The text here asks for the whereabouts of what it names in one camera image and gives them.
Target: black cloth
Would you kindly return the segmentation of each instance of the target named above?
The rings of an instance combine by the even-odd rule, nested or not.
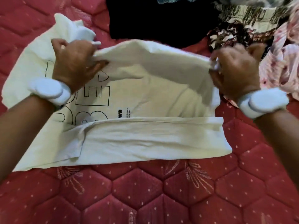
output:
[[[157,0],[106,0],[110,36],[160,41],[176,48],[196,44],[218,25],[213,1],[160,5]]]

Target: white watch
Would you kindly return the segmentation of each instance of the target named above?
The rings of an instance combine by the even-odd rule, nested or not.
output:
[[[244,95],[238,101],[238,106],[247,117],[255,119],[278,109],[286,109],[289,98],[286,92],[279,88],[258,90]]]
[[[71,97],[71,90],[66,84],[49,78],[33,79],[28,90],[53,103],[56,111],[62,109]]]

